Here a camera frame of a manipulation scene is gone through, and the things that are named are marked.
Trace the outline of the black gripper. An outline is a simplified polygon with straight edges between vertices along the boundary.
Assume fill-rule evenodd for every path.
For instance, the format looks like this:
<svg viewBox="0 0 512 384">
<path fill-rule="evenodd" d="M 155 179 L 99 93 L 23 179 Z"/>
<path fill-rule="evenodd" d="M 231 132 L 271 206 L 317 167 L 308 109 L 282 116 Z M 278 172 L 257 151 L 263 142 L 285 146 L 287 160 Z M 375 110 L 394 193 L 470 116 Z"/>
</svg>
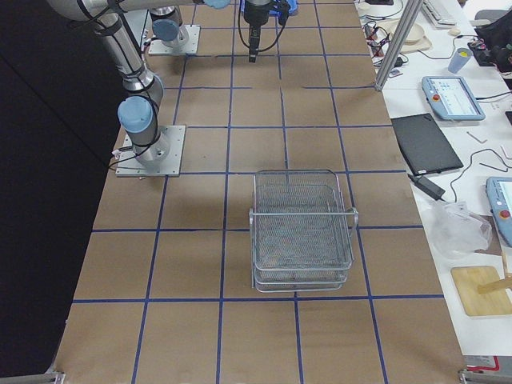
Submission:
<svg viewBox="0 0 512 384">
<path fill-rule="evenodd" d="M 244 1 L 244 19 L 249 24 L 249 62 L 257 59 L 257 37 L 261 27 L 268 23 L 271 0 L 246 0 Z"/>
</svg>

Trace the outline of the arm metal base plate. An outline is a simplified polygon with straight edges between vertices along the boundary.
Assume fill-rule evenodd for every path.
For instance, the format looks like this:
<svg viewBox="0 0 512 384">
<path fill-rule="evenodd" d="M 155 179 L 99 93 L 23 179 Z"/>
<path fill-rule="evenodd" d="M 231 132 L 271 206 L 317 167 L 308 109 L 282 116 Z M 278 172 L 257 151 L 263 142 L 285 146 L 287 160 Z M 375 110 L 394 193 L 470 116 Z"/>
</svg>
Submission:
<svg viewBox="0 0 512 384">
<path fill-rule="evenodd" d="M 133 146 L 125 134 L 119 163 L 114 165 L 118 177 L 178 177 L 182 164 L 182 152 L 186 136 L 185 126 L 159 126 L 159 140 L 139 158 L 134 158 Z"/>
<path fill-rule="evenodd" d="M 174 27 L 175 33 L 154 32 L 148 53 L 152 56 L 196 55 L 201 27 L 182 25 Z"/>
</svg>

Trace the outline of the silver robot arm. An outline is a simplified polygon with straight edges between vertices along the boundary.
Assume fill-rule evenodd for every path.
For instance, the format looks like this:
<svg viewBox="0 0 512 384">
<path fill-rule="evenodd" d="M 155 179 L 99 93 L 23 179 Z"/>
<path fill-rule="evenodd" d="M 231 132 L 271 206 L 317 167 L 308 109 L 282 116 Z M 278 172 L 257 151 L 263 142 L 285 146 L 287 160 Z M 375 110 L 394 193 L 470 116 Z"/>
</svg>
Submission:
<svg viewBox="0 0 512 384">
<path fill-rule="evenodd" d="M 168 137 L 175 126 L 158 125 L 158 112 L 165 87 L 147 66 L 142 46 L 136 42 L 125 15 L 147 10 L 152 17 L 153 36 L 165 46 L 183 46 L 190 41 L 189 27 L 181 23 L 180 1 L 51 1 L 50 7 L 66 18 L 72 27 L 93 25 L 103 40 L 119 74 L 128 98 L 118 107 L 118 118 L 130 138 L 120 149 L 127 158 L 109 164 L 110 170 L 132 174 L 163 175 L 163 165 L 171 159 Z"/>
<path fill-rule="evenodd" d="M 153 35 L 173 53 L 182 51 L 189 41 L 179 6 L 166 6 L 150 10 Z"/>
</svg>

